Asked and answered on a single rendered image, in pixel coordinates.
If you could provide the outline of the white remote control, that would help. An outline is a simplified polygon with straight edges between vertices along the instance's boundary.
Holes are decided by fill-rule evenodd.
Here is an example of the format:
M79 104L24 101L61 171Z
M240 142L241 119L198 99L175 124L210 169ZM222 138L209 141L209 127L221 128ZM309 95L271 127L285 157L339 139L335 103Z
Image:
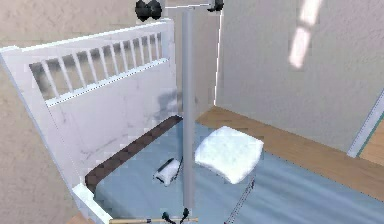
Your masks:
M154 173L153 178L159 180L165 186L169 186L178 176L183 160L168 159Z

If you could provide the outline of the white bed with blue mattress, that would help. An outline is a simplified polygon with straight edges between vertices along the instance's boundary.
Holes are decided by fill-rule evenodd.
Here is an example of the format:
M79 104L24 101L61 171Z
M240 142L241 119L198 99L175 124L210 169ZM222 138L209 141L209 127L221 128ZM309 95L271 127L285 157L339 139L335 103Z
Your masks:
M153 175L182 160L173 22L0 49L10 79L60 174L94 224L179 224L182 165L165 186ZM214 130L197 125L195 149ZM194 169L191 222L224 224L249 181L233 224L384 224L384 202L263 150L238 184Z

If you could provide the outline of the white pillow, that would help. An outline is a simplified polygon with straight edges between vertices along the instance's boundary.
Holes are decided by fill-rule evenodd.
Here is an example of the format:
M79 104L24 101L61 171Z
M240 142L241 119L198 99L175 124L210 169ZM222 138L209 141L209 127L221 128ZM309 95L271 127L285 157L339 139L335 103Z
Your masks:
M238 184L256 167L264 142L228 126L209 134L195 151L195 163L231 184Z

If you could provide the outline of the thin dark stick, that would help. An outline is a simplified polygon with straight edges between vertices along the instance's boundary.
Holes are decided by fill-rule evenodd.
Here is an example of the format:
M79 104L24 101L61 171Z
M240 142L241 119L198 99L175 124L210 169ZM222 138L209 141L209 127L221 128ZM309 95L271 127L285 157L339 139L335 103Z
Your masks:
M230 213L229 217L224 221L224 224L233 224L236 220L236 216L239 214L241 208L243 207L243 204L247 200L247 197L252 192L255 186L255 177L253 176L251 180L249 181L247 187L245 188L243 194L241 195L240 199L238 200L237 204L235 205L234 209Z

